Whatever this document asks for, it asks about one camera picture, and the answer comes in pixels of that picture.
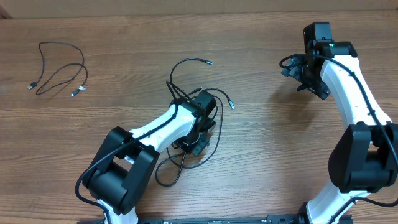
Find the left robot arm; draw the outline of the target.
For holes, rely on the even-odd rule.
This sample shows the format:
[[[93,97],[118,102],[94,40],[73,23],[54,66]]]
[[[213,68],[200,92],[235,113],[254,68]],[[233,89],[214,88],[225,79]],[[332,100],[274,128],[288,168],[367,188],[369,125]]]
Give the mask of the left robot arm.
[[[104,211],[102,223],[137,223],[135,206],[144,194],[160,153],[175,144],[184,154],[199,155],[215,126],[210,113],[215,96],[201,91],[193,99],[173,100],[151,123],[126,131],[117,126],[105,137],[89,168],[78,179]]]

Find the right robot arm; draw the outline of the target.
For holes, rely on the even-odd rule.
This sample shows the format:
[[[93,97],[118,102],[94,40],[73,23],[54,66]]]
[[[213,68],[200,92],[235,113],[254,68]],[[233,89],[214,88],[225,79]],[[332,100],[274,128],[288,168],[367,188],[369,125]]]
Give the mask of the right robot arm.
[[[333,40],[329,22],[303,30],[305,51],[279,65],[282,74],[300,82],[321,99],[333,95],[344,133],[328,160],[329,181],[296,215],[275,215],[278,223],[352,223],[346,212],[358,201],[379,207],[397,202],[368,198],[397,179],[397,125],[383,112],[361,73],[351,42]]]

